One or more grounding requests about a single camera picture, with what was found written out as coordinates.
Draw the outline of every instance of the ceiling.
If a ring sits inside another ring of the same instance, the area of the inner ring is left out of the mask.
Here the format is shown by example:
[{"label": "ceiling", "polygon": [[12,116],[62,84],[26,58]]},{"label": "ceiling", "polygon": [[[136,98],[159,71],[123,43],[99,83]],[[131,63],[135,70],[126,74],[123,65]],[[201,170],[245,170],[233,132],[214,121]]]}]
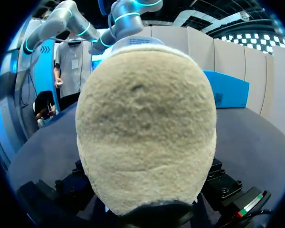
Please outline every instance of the ceiling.
[{"label": "ceiling", "polygon": [[[107,11],[115,0],[103,0]],[[163,8],[155,13],[142,15],[144,25],[174,25],[193,27],[212,37],[235,30],[266,30],[274,27],[266,10],[255,0],[163,0]],[[60,0],[43,0],[33,17],[43,18]],[[75,0],[79,11],[96,29],[107,28],[96,0]],[[249,21],[243,21],[239,12],[245,11]]]}]

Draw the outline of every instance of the hand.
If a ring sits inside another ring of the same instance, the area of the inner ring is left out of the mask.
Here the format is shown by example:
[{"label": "hand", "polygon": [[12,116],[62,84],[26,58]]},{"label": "hand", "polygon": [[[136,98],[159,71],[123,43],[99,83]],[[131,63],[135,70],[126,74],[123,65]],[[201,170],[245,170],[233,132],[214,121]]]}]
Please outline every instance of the hand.
[{"label": "hand", "polygon": [[54,116],[54,113],[55,113],[55,111],[52,110],[52,111],[49,111],[49,112],[48,112],[48,115],[49,115],[49,116]]},{"label": "hand", "polygon": [[57,85],[57,82],[63,82],[63,81],[61,80],[61,78],[57,78],[57,79],[55,80],[55,88],[56,88],[56,89],[59,88],[58,85]]}]

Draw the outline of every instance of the beige textured object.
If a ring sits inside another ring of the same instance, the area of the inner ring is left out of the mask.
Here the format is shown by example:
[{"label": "beige textured object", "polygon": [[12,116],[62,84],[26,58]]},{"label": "beige textured object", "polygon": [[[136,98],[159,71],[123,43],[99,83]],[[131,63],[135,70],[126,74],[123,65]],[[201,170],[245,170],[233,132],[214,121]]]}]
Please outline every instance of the beige textured object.
[{"label": "beige textured object", "polygon": [[123,215],[142,204],[191,204],[216,147],[210,83],[193,60],[159,45],[125,47],[87,80],[76,110],[77,145],[100,200]]}]

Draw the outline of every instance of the checkered pattern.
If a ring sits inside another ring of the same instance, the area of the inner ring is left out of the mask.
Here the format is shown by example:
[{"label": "checkered pattern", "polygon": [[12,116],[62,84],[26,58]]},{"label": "checkered pattern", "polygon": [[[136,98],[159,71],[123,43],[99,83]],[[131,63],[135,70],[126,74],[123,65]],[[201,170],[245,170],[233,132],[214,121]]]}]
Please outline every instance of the checkered pattern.
[{"label": "checkered pattern", "polygon": [[281,46],[285,48],[285,39],[272,34],[237,33],[222,36],[221,40],[254,48],[271,55],[273,54],[272,46]]}]

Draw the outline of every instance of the sticker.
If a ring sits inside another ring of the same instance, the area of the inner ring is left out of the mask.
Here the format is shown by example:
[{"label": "sticker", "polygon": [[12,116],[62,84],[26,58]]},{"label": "sticker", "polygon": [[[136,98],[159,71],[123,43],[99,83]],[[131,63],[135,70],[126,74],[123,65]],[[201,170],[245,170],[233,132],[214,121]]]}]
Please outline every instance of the sticker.
[{"label": "sticker", "polygon": [[73,59],[72,60],[72,70],[78,68],[78,60],[77,59]]}]

